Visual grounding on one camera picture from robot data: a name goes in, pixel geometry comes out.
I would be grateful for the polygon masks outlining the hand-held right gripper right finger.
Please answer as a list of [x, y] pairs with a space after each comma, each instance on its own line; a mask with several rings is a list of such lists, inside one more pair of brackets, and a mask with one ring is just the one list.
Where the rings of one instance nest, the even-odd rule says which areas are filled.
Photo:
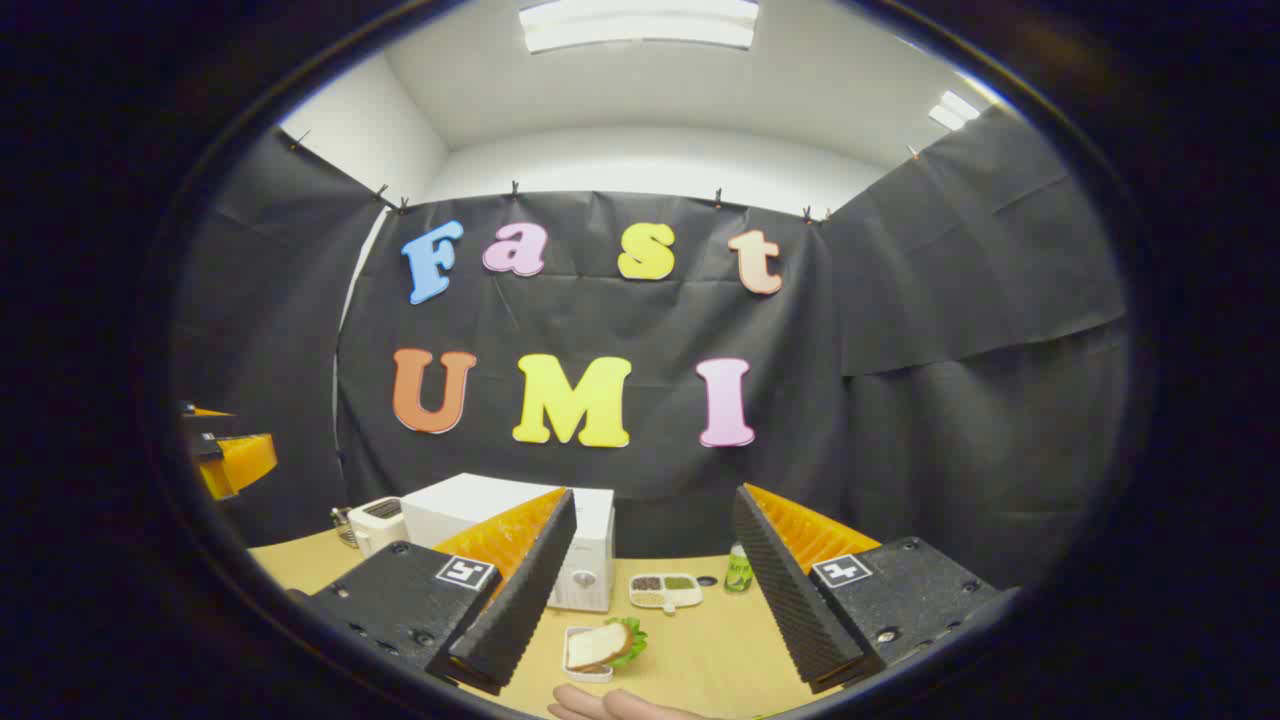
[[922, 655], [1016, 593], [919, 537], [881, 543], [758, 486], [737, 488], [733, 529], [814, 693]]

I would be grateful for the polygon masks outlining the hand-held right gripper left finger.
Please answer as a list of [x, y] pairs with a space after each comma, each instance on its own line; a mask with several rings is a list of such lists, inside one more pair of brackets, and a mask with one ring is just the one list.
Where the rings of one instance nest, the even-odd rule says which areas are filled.
[[294, 600], [338, 635], [417, 673], [499, 694], [538, 628], [577, 528], [557, 487], [433, 547], [396, 541]]

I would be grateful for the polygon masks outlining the white microwave oven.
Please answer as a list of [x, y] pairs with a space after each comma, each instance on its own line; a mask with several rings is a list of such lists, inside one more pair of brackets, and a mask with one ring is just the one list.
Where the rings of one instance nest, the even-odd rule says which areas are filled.
[[[430, 547], [553, 491], [552, 486], [462, 473], [399, 500], [411, 542]], [[548, 605], [605, 612], [614, 584], [614, 492], [572, 488], [577, 525]]]

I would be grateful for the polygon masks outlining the lettuce sandwich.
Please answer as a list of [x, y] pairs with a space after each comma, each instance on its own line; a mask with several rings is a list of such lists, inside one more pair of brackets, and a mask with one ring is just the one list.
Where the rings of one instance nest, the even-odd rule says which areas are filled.
[[630, 666], [648, 647], [636, 618], [609, 618], [603, 625], [567, 639], [564, 667], [572, 673], [609, 673]]

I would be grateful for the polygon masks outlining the white rectangular tray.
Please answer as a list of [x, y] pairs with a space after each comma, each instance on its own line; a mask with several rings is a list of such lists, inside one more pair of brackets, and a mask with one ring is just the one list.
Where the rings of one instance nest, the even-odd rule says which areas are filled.
[[563, 662], [562, 669], [564, 675], [571, 682], [581, 683], [609, 683], [614, 678], [614, 669], [609, 666], [599, 666], [595, 670], [579, 671], [570, 667], [570, 647], [572, 639], [582, 633], [593, 630], [593, 626], [570, 626], [564, 630], [564, 643], [563, 643]]

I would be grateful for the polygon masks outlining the divided white seasoning dish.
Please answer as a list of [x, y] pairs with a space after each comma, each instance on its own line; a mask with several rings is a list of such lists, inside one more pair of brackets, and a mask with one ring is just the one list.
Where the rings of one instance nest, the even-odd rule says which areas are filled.
[[630, 578], [627, 589], [635, 607], [658, 609], [668, 615], [704, 600], [698, 579], [685, 573], [639, 574]]

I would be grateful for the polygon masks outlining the white toaster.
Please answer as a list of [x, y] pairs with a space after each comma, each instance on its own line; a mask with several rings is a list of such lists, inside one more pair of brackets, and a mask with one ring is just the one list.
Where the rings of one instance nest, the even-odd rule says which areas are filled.
[[347, 512], [347, 521], [355, 543], [365, 559], [388, 544], [410, 539], [398, 497], [378, 498], [353, 507]]

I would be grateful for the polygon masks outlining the small ceiling light panel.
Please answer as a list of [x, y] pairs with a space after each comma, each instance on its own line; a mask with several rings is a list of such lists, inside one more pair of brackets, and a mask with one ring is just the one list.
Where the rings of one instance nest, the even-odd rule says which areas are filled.
[[948, 132], [960, 131], [980, 115], [980, 110], [954, 91], [943, 91], [927, 115]]

